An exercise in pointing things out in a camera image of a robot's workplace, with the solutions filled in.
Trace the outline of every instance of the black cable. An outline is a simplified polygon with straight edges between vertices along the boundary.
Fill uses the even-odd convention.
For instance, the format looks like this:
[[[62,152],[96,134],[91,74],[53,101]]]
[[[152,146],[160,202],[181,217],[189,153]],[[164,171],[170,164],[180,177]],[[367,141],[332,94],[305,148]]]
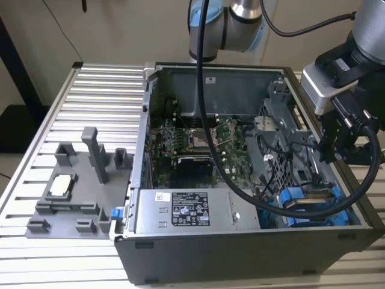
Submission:
[[[191,3],[193,0],[190,0],[188,3],[188,11],[187,11],[187,28],[188,28],[188,34],[190,34],[190,13],[191,13]]]
[[[286,157],[290,156],[291,155],[291,152],[284,152],[284,151],[281,151],[279,149],[276,149],[274,146],[271,146],[270,144],[268,144],[268,142],[266,141],[266,139],[262,136],[262,135],[257,135],[257,141],[261,140],[262,143],[265,145],[266,148],[270,149],[271,151],[273,152],[276,152],[277,154],[280,154],[280,155],[284,155]]]
[[[317,30],[318,28],[322,28],[324,26],[327,26],[329,24],[333,24],[333,23],[336,23],[339,21],[354,20],[356,18],[356,13],[357,13],[356,11],[354,11],[350,14],[343,14],[340,16],[336,16],[336,17],[330,18],[328,20],[322,21],[321,23],[315,24],[313,26],[310,26],[310,27],[307,27],[307,28],[304,28],[304,29],[301,29],[298,31],[283,32],[283,31],[280,31],[277,27],[275,27],[274,24],[272,23],[272,21],[270,20],[269,16],[267,15],[265,4],[264,4],[263,0],[260,0],[260,8],[261,8],[262,14],[266,20],[266,23],[269,25],[271,30],[273,30],[276,34],[278,34],[279,36],[282,36],[282,37],[295,37],[295,36],[299,36],[299,35],[302,35],[305,33],[312,32],[314,30]]]
[[[5,175],[5,174],[3,174],[3,173],[0,173],[0,176],[3,176],[3,177],[5,177],[5,178],[7,178],[7,179],[11,179],[10,176],[7,176],[7,175]]]
[[[300,146],[305,146],[305,147],[311,148],[311,149],[317,149],[317,147],[314,144],[303,143],[301,141],[290,141],[289,147],[291,148],[293,145],[300,145]]]
[[[267,184],[265,185],[265,188],[262,190],[261,194],[266,193],[267,190],[270,191],[271,194],[274,194],[273,190],[270,188],[271,183],[273,183],[274,178],[276,177],[276,170],[274,170],[274,167],[272,166],[271,169],[271,177]]]
[[[227,173],[224,171],[221,165],[221,161],[216,153],[215,146],[212,141],[210,129],[208,127],[206,107],[205,107],[205,97],[204,97],[204,90],[203,90],[204,88],[203,86],[203,43],[205,39],[205,27],[206,27],[208,6],[209,6],[209,0],[203,0],[202,9],[201,9],[202,15],[200,18],[199,30],[198,30],[198,45],[197,45],[197,91],[198,91],[200,115],[202,119],[202,127],[206,134],[211,157],[213,159],[215,166],[217,167],[218,172],[222,176],[225,183],[241,199],[258,207],[259,209],[266,210],[280,216],[292,217],[297,219],[320,219],[320,218],[337,214],[349,208],[352,204],[357,202],[372,185],[377,175],[378,168],[380,167],[380,164],[381,164],[380,144],[378,142],[376,133],[374,132],[373,128],[371,128],[370,126],[363,127],[363,134],[368,137],[372,145],[371,147],[372,163],[369,167],[368,174],[365,176],[363,182],[359,185],[359,187],[353,194],[348,196],[346,199],[339,201],[337,204],[333,205],[332,207],[326,210],[315,211],[315,212],[304,212],[304,211],[287,210],[287,209],[266,204],[265,202],[253,198],[252,196],[250,196],[249,194],[245,193],[240,188],[238,188],[233,183],[233,181],[229,178]]]
[[[76,52],[76,54],[78,55],[78,57],[80,58],[80,60],[83,62],[83,58],[80,56],[80,53],[78,52],[78,50],[75,48],[75,46],[72,44],[71,40],[69,40],[69,38],[66,36],[66,33],[64,33],[62,27],[60,26],[59,24],[59,21],[58,19],[56,19],[54,13],[52,12],[52,10],[49,8],[48,4],[46,3],[45,0],[42,0],[44,5],[47,7],[48,11],[50,12],[50,14],[52,15],[52,17],[54,18],[54,20],[56,21],[56,24],[59,26],[59,29],[62,33],[62,35],[67,39],[67,41],[70,43],[70,45],[72,46],[73,50]]]

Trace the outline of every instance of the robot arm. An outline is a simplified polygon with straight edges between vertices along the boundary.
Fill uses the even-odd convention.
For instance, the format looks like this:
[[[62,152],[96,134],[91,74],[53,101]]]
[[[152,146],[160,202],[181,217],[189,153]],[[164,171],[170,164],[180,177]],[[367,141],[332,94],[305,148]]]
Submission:
[[[364,135],[362,125],[385,130],[384,13],[384,1],[363,1],[347,41],[303,70],[303,90],[322,123],[319,151],[328,163],[337,152],[347,164],[369,165],[370,145],[354,145]]]
[[[189,54],[196,60],[202,1],[195,2],[190,12]],[[218,50],[245,52],[252,50],[262,36],[262,12],[259,0],[233,0],[223,7],[222,0],[211,0],[206,19],[204,62],[216,59]]]

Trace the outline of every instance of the slotted aluminum surface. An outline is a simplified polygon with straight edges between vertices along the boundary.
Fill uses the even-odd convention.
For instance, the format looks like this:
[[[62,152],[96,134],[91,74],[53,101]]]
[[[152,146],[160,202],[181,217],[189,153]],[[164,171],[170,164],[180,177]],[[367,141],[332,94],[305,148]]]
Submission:
[[[142,67],[84,65],[73,70],[0,199],[0,285],[4,288],[134,288],[109,240],[26,239],[34,206],[43,194],[59,141],[84,151],[80,133],[96,126],[107,151],[134,153],[141,109]],[[358,180],[367,168],[353,167]],[[385,221],[385,171],[368,196]],[[322,276],[174,284],[173,288],[385,288],[385,238],[364,252],[349,253]]]

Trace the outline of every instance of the motherboard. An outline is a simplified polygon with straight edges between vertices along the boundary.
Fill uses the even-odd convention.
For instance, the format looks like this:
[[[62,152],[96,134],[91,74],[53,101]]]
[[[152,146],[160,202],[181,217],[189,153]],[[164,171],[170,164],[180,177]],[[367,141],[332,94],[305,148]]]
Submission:
[[[174,116],[150,130],[153,188],[226,187],[212,161],[203,128],[192,127],[194,121],[187,117]],[[238,187],[255,188],[240,121],[216,115],[214,123],[211,137],[226,173]]]

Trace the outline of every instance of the warning label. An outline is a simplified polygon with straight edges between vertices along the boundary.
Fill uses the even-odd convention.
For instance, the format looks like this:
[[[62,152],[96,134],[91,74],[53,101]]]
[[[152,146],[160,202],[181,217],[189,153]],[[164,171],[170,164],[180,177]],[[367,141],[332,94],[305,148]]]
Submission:
[[[174,226],[210,226],[207,193],[173,193]]]

